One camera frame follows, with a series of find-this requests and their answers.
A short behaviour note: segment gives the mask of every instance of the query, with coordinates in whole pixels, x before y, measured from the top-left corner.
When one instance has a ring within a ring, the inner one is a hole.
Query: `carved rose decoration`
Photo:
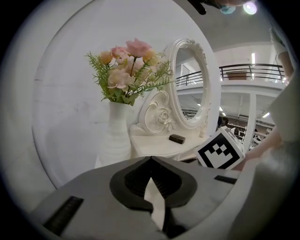
[[[171,110],[168,108],[161,108],[157,113],[157,120],[160,124],[165,124],[165,127],[168,132],[172,129],[176,129],[175,121],[170,118]]]

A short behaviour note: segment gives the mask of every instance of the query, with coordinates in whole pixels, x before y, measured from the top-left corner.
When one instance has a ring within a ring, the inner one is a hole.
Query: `oval mirror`
[[[194,40],[178,39],[171,48],[170,60],[175,78],[171,88],[176,92],[173,101],[177,103],[177,115],[183,126],[196,128],[205,120],[210,105],[210,78],[205,54]],[[201,86],[201,91],[185,94],[184,90],[194,88],[195,84]]]

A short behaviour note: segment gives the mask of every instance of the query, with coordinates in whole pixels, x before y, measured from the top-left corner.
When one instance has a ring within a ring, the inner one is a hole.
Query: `small dark box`
[[[172,134],[172,135],[169,136],[169,140],[171,140],[173,142],[176,142],[176,143],[179,143],[179,144],[184,144],[184,141],[186,140],[186,138],[183,137],[183,136]]]

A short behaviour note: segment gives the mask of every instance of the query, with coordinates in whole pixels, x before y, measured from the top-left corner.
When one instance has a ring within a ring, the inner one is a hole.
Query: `blue object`
[[[220,8],[220,11],[223,14],[231,14],[231,13],[233,13],[235,11],[235,6],[225,6],[225,5],[223,5]]]

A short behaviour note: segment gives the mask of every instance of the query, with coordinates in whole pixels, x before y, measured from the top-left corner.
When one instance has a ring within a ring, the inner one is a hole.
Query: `black rectangular strip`
[[[74,196],[69,197],[49,218],[49,220],[44,224],[44,227],[52,233],[60,236],[82,203],[82,198]]]
[[[236,178],[229,178],[229,177],[224,177],[224,176],[220,176],[220,175],[218,175],[214,179],[218,180],[218,181],[221,181],[221,182],[230,183],[230,184],[235,184],[235,182],[237,180]]]

